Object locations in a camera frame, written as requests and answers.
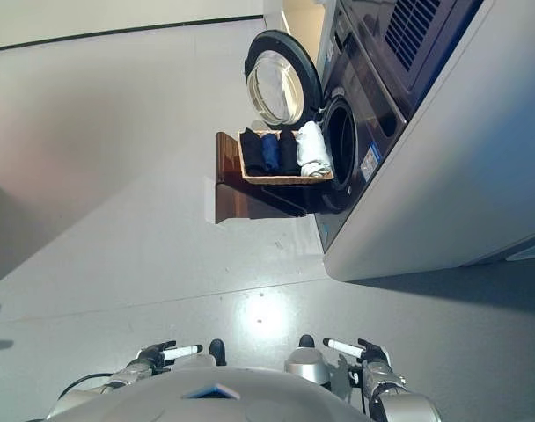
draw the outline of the vent grille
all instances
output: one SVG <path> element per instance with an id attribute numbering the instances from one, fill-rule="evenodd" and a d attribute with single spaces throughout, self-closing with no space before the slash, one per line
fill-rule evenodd
<path id="1" fill-rule="evenodd" d="M 439 5 L 440 0 L 398 0 L 394 7 L 385 41 L 407 71 Z"/>

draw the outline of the folded clothes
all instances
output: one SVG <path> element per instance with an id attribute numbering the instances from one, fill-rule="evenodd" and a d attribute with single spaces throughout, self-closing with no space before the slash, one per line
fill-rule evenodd
<path id="1" fill-rule="evenodd" d="M 279 157 L 280 174 L 283 176 L 301 175 L 301 168 L 297 162 L 297 141 L 287 128 L 279 134 Z"/>
<path id="2" fill-rule="evenodd" d="M 307 121 L 297 136 L 297 162 L 301 176 L 321 178 L 330 171 L 330 159 L 326 153 L 324 137 L 319 125 Z"/>
<path id="3" fill-rule="evenodd" d="M 279 145 L 277 136 L 265 134 L 261 137 L 261 152 L 266 162 L 266 170 L 271 173 L 279 171 Z"/>
<path id="4" fill-rule="evenodd" d="M 261 138 L 258 134 L 247 127 L 246 131 L 240 134 L 240 146 L 242 147 L 246 173 L 249 176 L 266 176 L 268 168 L 262 152 Z"/>

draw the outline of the door glass window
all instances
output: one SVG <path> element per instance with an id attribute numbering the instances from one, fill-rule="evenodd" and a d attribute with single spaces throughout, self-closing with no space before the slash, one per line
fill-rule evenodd
<path id="1" fill-rule="evenodd" d="M 285 57 L 275 51 L 264 51 L 246 82 L 253 105 L 267 124 L 291 125 L 300 119 L 303 87 Z"/>

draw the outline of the folded dark clothing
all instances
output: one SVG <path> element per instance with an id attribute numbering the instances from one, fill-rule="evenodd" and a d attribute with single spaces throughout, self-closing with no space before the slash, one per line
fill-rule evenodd
<path id="1" fill-rule="evenodd" d="M 269 173 L 275 174 L 279 171 L 279 145 L 277 136 L 265 134 L 261 137 L 261 151 L 266 162 L 266 169 Z"/>
<path id="2" fill-rule="evenodd" d="M 279 134 L 279 174 L 284 176 L 300 176 L 301 167 L 297 163 L 297 141 L 289 129 Z"/>
<path id="3" fill-rule="evenodd" d="M 247 127 L 246 131 L 240 134 L 240 146 L 246 173 L 249 176 L 267 176 L 268 168 L 264 161 L 260 136 Z"/>

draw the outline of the folded white towel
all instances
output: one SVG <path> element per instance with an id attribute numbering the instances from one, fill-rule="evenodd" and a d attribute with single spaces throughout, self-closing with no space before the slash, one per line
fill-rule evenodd
<path id="1" fill-rule="evenodd" d="M 319 125 L 307 121 L 297 135 L 297 162 L 301 176 L 321 178 L 330 171 L 330 159 L 326 153 L 324 137 Z"/>

